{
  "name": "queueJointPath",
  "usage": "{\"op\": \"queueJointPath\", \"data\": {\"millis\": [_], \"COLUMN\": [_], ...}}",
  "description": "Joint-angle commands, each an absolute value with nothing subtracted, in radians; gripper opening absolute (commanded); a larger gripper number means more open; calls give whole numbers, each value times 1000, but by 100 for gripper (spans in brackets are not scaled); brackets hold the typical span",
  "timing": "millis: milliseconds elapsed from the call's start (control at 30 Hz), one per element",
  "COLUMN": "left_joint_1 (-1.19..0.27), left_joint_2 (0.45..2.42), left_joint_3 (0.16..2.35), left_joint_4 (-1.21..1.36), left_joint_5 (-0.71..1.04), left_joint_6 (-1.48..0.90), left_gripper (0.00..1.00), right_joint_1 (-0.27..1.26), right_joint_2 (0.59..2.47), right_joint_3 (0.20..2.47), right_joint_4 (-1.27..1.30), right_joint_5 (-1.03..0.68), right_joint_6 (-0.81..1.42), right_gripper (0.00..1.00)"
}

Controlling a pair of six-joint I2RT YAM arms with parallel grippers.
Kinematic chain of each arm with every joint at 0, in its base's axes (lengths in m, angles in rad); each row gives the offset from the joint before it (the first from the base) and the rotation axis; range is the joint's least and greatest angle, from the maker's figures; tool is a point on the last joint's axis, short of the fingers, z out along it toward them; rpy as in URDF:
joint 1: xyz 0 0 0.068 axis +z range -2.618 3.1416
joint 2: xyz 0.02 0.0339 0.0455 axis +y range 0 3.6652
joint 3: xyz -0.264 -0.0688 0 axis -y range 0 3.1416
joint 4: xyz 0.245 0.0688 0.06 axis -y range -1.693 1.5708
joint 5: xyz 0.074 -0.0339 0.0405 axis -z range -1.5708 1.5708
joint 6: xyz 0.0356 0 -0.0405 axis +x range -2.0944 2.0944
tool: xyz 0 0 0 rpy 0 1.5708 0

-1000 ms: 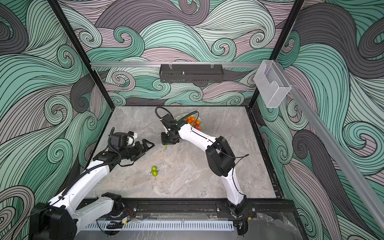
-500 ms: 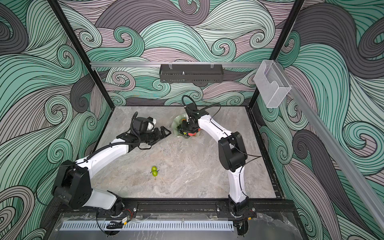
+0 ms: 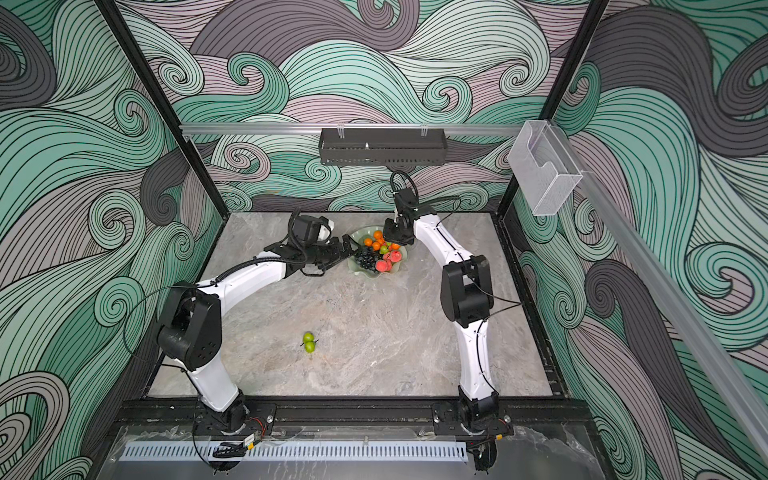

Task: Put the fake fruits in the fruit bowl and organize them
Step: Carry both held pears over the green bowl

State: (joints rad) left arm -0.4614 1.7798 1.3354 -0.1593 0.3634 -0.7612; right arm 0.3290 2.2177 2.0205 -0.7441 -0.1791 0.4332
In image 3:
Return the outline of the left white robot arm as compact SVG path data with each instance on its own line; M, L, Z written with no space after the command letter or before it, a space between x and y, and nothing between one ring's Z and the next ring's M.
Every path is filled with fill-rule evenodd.
M312 245L292 239L277 243L201 284L180 282L171 288L159 315L156 341L163 354L186 371L209 417L225 432L245 423L244 394L221 358L223 317L241 301L306 266L320 274L351 257L350 236Z

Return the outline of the dark fake grape bunch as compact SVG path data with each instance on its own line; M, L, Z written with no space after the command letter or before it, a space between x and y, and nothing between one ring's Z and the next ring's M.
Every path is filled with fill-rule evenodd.
M380 259L381 256L377 251L364 245L360 247L360 250L354 255L354 260L359 268L374 273L378 272L376 270L376 262Z

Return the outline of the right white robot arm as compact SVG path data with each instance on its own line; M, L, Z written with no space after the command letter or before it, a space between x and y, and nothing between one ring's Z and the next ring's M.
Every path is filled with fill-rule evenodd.
M464 248L428 207L398 207L395 217L385 221L384 238L404 245L418 241L442 267L440 303L458 341L462 414L470 422L497 412L499 393L492 383L488 347L495 301L488 260Z

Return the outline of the light green wavy fruit bowl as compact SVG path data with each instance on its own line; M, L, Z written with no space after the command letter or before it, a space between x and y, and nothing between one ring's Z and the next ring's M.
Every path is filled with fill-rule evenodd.
M381 274L394 274L405 264L406 247L388 241L382 226L367 226L349 234L352 256L347 259L349 269L355 274L377 278Z

